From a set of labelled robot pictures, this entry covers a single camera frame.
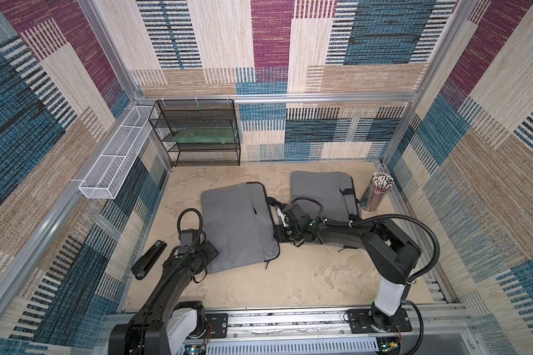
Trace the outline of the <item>grey zippered laptop bag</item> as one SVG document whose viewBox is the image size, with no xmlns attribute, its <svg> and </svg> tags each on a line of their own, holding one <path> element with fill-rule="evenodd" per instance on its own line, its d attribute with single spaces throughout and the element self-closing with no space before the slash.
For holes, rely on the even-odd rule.
<svg viewBox="0 0 533 355">
<path fill-rule="evenodd" d="M 207 270 L 217 274 L 279 257 L 275 221 L 262 183 L 240 183 L 201 193 L 204 231 L 219 252 Z"/>
</svg>

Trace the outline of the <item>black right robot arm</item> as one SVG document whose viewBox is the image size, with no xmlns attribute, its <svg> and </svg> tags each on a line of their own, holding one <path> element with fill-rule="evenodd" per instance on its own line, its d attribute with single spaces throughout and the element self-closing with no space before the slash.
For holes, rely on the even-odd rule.
<svg viewBox="0 0 533 355">
<path fill-rule="evenodd" d="M 397 325 L 401 306 L 407 301 L 411 285 L 433 269 L 440 257 L 440 243 L 426 224 L 403 214 L 381 214 L 367 219 L 338 221 L 318 215 L 312 217 L 296 202 L 278 207 L 284 235 L 300 246 L 305 243 L 331 244 L 350 249 L 363 249 L 370 256 L 381 276 L 378 295 L 371 304 L 370 325 L 377 332 L 386 332 Z M 422 250 L 420 246 L 395 223 L 408 221 L 422 228 L 431 240 L 431 260 L 414 272 Z"/>
</svg>

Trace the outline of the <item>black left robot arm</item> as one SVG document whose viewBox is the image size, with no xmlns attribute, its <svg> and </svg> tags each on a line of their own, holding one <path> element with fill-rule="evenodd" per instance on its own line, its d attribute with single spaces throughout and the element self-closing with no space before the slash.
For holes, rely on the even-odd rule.
<svg viewBox="0 0 533 355">
<path fill-rule="evenodd" d="M 207 331 L 201 301 L 179 300 L 185 288 L 219 256 L 204 232 L 203 216 L 195 208 L 182 211 L 176 224 L 180 245 L 163 264 L 156 287 L 141 309 L 118 324 L 108 340 L 109 354 L 177 354 L 187 338 Z"/>
</svg>

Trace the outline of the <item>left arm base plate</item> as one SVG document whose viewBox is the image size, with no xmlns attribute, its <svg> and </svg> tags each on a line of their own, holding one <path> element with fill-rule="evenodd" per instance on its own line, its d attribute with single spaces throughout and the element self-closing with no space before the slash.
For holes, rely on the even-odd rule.
<svg viewBox="0 0 533 355">
<path fill-rule="evenodd" d="M 205 333 L 202 339 L 226 339 L 229 325 L 227 313 L 206 314 Z"/>
</svg>

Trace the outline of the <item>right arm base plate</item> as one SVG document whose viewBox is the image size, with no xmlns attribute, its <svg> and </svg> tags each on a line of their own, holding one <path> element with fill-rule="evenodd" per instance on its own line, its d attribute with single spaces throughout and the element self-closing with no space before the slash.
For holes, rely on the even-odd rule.
<svg viewBox="0 0 533 355">
<path fill-rule="evenodd" d="M 353 334 L 401 333 L 413 331 L 407 311 L 399 308 L 392 316 L 386 316 L 374 308 L 350 309 L 344 319 Z"/>
</svg>

